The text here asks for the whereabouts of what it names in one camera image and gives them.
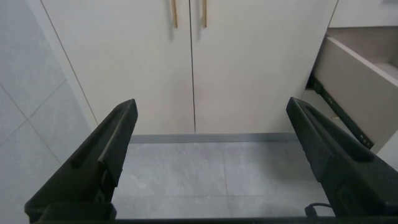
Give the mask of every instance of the open drawer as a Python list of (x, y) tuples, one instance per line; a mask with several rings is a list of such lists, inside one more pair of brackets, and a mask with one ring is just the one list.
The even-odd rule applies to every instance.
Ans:
[(329, 29), (313, 74), (372, 151), (398, 129), (398, 27)]

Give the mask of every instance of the baseboard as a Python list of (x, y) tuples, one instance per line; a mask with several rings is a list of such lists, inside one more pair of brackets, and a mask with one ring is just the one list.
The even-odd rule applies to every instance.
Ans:
[(297, 141), (295, 133), (133, 135), (130, 143)]

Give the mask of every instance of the white cabinet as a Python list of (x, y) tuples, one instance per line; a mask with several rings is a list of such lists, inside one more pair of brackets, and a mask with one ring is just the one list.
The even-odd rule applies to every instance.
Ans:
[(398, 26), (397, 0), (339, 0), (330, 27)]
[(289, 131), (336, 0), (191, 1), (197, 133)]
[(189, 2), (43, 0), (81, 88), (101, 122), (135, 98), (134, 134), (193, 134)]
[(135, 98), (134, 134), (289, 131), (336, 2), (176, 0), (175, 28), (171, 0), (43, 0), (98, 122)]

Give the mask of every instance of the cabinet handle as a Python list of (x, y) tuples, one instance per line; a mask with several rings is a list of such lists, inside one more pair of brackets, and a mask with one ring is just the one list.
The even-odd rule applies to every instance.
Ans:
[(176, 6), (176, 3), (175, 3), (175, 0), (172, 0), (172, 10), (173, 10), (174, 28), (178, 28), (177, 6)]
[(201, 8), (203, 10), (203, 28), (207, 27), (207, 0), (201, 0)]

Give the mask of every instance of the tiled wall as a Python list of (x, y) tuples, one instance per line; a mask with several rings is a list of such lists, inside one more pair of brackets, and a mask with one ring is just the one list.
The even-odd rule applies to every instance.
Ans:
[(90, 132), (25, 1), (0, 1), (0, 223), (28, 223), (25, 202)]

